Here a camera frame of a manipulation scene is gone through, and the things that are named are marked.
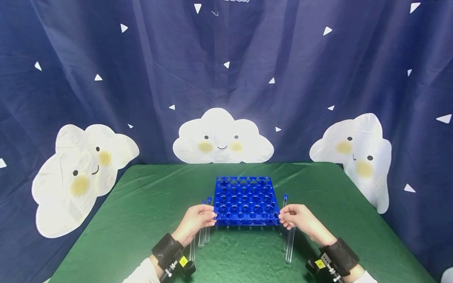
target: cloud decoration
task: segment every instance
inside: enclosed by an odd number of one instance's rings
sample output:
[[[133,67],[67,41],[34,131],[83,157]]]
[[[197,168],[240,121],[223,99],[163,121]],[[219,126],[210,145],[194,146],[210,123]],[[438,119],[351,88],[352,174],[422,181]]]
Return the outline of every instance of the cloud decoration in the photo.
[[[330,126],[311,147],[310,158],[343,164],[346,175],[378,213],[383,214],[389,207],[387,174],[391,151],[390,142],[382,138],[379,119],[367,113]]]
[[[453,283],[453,267],[448,268],[440,279],[440,283]]]
[[[118,169],[138,155],[139,148],[131,138],[115,134],[105,125],[91,125],[85,131],[63,126],[57,134],[55,154],[32,183],[38,232],[58,238],[78,228],[96,198],[113,188]]]
[[[250,120],[234,120],[228,111],[212,108],[179,128],[173,152],[185,163],[262,163],[274,147]]]

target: table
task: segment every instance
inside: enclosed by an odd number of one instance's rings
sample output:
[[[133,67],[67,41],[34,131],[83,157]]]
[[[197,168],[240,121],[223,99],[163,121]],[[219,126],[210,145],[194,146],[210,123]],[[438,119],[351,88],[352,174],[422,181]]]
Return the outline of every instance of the table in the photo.
[[[135,165],[115,186],[50,283],[120,283],[173,232],[189,206],[213,196],[216,176],[270,176],[279,205],[306,204],[359,255],[379,282],[435,281],[341,168],[332,163]],[[293,262],[272,229],[211,230],[197,250],[193,283],[314,282],[316,245],[296,234]],[[177,276],[175,282],[184,282]]]

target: hand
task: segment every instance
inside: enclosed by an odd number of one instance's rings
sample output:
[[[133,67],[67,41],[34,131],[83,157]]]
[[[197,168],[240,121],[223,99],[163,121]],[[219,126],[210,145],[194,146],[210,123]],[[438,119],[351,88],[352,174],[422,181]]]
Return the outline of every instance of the hand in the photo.
[[[279,214],[280,223],[288,230],[293,227],[299,228],[319,246],[334,244],[337,239],[326,227],[313,215],[303,204],[290,204],[282,208]]]
[[[172,236],[185,248],[201,228],[214,226],[216,223],[216,220],[213,220],[214,217],[216,214],[213,206],[200,204],[190,207]]]

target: black wrist strap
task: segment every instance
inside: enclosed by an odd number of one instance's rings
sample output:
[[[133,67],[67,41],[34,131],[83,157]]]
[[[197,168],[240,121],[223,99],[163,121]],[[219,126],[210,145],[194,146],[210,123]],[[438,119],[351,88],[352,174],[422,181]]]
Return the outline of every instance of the black wrist strap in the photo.
[[[157,265],[165,270],[174,261],[175,255],[182,251],[184,247],[170,234],[166,234],[152,249],[153,255],[157,258]]]
[[[335,244],[319,249],[321,253],[327,254],[332,261],[332,267],[342,277],[350,275],[350,271],[359,263],[359,257],[353,250],[338,238]]]

